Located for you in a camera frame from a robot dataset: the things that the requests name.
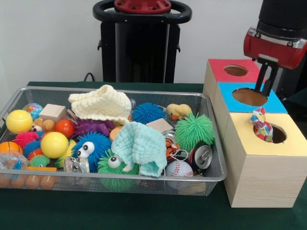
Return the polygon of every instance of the green fuzzy toy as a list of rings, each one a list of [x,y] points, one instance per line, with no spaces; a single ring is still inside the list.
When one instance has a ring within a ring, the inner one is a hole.
[[[175,138],[177,144],[186,151],[191,151],[199,141],[209,146],[214,143],[215,134],[212,121],[206,116],[189,117],[179,120],[176,125]]]
[[[34,156],[29,161],[29,166],[33,167],[46,167],[50,163],[50,159],[45,155]]]
[[[133,169],[130,172],[123,172],[123,169],[126,167],[124,162],[117,168],[111,168],[109,166],[109,159],[114,157],[114,153],[109,149],[106,151],[106,157],[101,157],[98,162],[98,173],[108,173],[108,174],[130,174],[137,175],[139,174],[139,165],[134,164]],[[127,179],[100,179],[103,186],[111,192],[124,192],[130,189],[134,184],[137,183],[137,180],[127,180]]]

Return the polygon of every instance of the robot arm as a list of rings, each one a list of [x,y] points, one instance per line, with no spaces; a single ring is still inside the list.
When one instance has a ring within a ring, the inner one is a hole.
[[[257,28],[250,28],[244,40],[244,55],[262,64],[255,86],[261,85],[268,66],[272,71],[261,94],[269,96],[279,67],[295,69],[307,51],[302,38],[307,28],[306,0],[263,0]]]

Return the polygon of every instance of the wooden cube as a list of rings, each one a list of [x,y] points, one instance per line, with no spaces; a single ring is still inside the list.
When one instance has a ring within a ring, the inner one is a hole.
[[[230,113],[223,149],[231,207],[292,207],[307,176],[307,141],[288,114],[265,114],[286,140],[261,140],[252,113]]]
[[[44,109],[40,112],[39,117],[43,120],[53,120],[58,122],[59,120],[66,119],[66,107],[56,104],[47,104]]]
[[[148,127],[154,128],[155,130],[158,130],[160,133],[173,129],[173,127],[163,118],[149,122],[146,125]]]

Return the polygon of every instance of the light blue cloth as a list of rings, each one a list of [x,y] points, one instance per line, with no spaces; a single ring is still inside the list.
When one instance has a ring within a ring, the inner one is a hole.
[[[127,123],[112,142],[112,151],[140,174],[159,177],[167,165],[165,137],[157,130],[137,122]]]

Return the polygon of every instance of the yellow ball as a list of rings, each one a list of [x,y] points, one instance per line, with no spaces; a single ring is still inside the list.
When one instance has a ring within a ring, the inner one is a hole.
[[[51,132],[43,137],[40,148],[47,157],[52,159],[60,158],[67,151],[68,140],[59,132]]]
[[[14,134],[29,131],[33,124],[31,115],[24,110],[14,110],[6,118],[6,127]]]

